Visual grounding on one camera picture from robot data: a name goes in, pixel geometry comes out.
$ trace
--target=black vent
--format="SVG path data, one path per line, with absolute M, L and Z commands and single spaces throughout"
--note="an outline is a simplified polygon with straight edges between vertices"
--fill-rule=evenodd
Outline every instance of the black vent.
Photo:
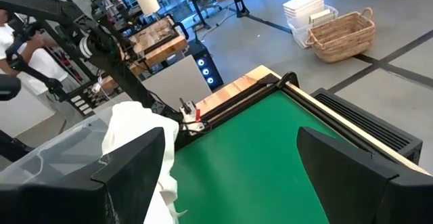
M 409 156 L 413 157 L 413 154 L 420 154 L 422 146 L 420 139 L 389 125 L 325 89 L 319 89 L 312 96 L 404 157 L 408 158 Z

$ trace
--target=green table surface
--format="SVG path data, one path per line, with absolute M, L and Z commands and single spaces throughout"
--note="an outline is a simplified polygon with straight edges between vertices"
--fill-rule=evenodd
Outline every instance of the green table surface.
M 341 138 L 277 91 L 177 152 L 180 224 L 328 223 L 296 148 L 299 127 Z

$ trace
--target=white cloth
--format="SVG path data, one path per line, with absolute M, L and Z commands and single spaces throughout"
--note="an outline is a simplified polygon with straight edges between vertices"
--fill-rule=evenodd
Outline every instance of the white cloth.
M 165 151 L 158 184 L 150 202 L 145 224 L 173 224 L 177 214 L 173 202 L 177 199 L 177 182 L 170 176 L 175 161 L 175 140 L 179 124 L 169 118 L 152 113 L 139 102 L 122 102 L 112 108 L 108 131 L 102 142 L 102 154 L 121 147 L 149 130 L 162 127 Z
M 6 49 L 14 42 L 13 28 L 5 24 L 5 26 L 0 26 L 0 60 L 6 58 Z M 21 53 L 27 44 L 23 44 L 18 53 Z M 28 63 L 30 67 L 41 72 L 45 76 L 59 81 L 63 81 L 68 76 L 68 73 L 60 68 L 60 66 L 54 61 L 54 59 L 45 51 L 40 48 L 34 53 L 30 62 Z M 48 90 L 48 88 L 39 80 L 33 78 L 32 76 L 26 74 L 25 72 L 20 72 L 18 78 L 29 87 L 33 93 L 40 95 Z

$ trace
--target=stacked white containers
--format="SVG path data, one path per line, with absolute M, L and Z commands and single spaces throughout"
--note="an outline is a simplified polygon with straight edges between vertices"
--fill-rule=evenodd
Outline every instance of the stacked white containers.
M 322 12 L 325 7 L 336 13 L 336 16 L 338 15 L 334 8 L 325 6 L 324 0 L 290 0 L 283 4 L 284 14 L 293 37 L 302 48 L 308 47 L 305 45 L 305 41 L 308 38 L 308 29 L 311 28 L 309 25 L 310 16 Z

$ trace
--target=concrete floor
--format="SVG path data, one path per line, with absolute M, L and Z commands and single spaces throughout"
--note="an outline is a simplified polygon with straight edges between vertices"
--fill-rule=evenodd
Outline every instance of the concrete floor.
M 330 89 L 423 139 L 420 165 L 433 172 L 433 64 L 427 59 L 433 49 L 433 0 L 325 0 L 340 15 L 364 7 L 374 9 L 376 37 L 373 47 L 364 53 L 367 59 L 351 58 L 336 64 L 325 64 L 312 49 L 299 48 L 284 31 L 287 24 L 282 4 L 286 1 L 244 0 L 250 18 L 232 16 L 206 35 L 204 43 L 224 81 L 230 83 L 261 64 L 279 74 L 294 71 L 306 92 Z M 223 10 L 208 23 L 214 26 L 225 15 Z M 58 131 L 40 126 L 38 133 L 32 132 L 18 138 L 38 144 Z

